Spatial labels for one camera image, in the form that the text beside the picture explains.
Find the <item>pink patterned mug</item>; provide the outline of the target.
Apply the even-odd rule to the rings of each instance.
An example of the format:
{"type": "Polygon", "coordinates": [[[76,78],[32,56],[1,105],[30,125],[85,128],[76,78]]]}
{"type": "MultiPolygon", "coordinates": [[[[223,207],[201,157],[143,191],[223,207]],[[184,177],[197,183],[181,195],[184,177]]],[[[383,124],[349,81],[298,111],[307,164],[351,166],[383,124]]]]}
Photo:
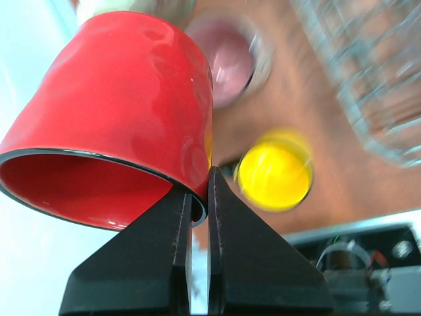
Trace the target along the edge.
{"type": "Polygon", "coordinates": [[[207,58],[215,109],[259,89],[272,71],[274,48],[248,16],[207,11],[193,18],[185,33],[207,58]]]}

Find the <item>tall cream decorated mug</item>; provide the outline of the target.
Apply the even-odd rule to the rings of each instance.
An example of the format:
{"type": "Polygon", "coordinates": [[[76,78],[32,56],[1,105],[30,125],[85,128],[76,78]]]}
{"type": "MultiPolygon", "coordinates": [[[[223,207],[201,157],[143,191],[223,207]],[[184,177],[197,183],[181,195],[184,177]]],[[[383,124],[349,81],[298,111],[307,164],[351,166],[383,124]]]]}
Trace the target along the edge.
{"type": "Polygon", "coordinates": [[[134,11],[156,16],[175,25],[186,20],[195,8],[195,0],[87,0],[78,1],[76,18],[79,24],[98,14],[113,11],[134,11]]]}

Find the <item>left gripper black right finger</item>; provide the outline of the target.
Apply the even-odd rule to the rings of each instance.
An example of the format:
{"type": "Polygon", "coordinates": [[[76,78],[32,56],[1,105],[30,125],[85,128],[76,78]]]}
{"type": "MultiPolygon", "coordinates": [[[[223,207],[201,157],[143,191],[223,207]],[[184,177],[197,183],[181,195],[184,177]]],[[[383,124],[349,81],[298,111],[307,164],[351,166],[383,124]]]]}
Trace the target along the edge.
{"type": "Polygon", "coordinates": [[[324,276],[212,167],[208,187],[209,315],[326,315],[324,276]]]}

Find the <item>yellow mug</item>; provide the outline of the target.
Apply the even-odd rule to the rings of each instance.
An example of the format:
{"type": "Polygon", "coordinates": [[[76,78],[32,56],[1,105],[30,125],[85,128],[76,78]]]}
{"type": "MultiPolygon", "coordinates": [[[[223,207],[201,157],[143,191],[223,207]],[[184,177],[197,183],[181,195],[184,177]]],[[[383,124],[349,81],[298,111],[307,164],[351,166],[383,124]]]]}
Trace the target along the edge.
{"type": "Polygon", "coordinates": [[[310,144],[295,130],[271,130],[243,154],[234,169],[234,180],[255,207],[269,213],[289,211],[312,187],[310,144]]]}

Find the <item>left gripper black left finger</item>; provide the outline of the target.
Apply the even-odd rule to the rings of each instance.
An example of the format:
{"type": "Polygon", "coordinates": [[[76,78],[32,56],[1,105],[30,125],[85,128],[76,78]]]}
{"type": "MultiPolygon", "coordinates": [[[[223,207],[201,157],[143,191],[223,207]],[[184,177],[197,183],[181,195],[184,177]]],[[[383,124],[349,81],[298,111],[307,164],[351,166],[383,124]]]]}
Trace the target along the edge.
{"type": "Polygon", "coordinates": [[[173,187],[72,271],[59,315],[189,315],[191,208],[173,187]]]}

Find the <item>red mug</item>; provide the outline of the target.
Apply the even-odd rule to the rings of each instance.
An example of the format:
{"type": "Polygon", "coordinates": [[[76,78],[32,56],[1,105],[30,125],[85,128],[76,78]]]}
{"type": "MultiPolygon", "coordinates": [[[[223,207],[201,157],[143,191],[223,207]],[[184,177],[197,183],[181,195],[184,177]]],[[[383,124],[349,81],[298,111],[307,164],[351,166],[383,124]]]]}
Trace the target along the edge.
{"type": "Polygon", "coordinates": [[[122,230],[172,188],[207,216],[212,78],[181,29],[129,11],[85,22],[1,142],[1,191],[40,213],[122,230]]]}

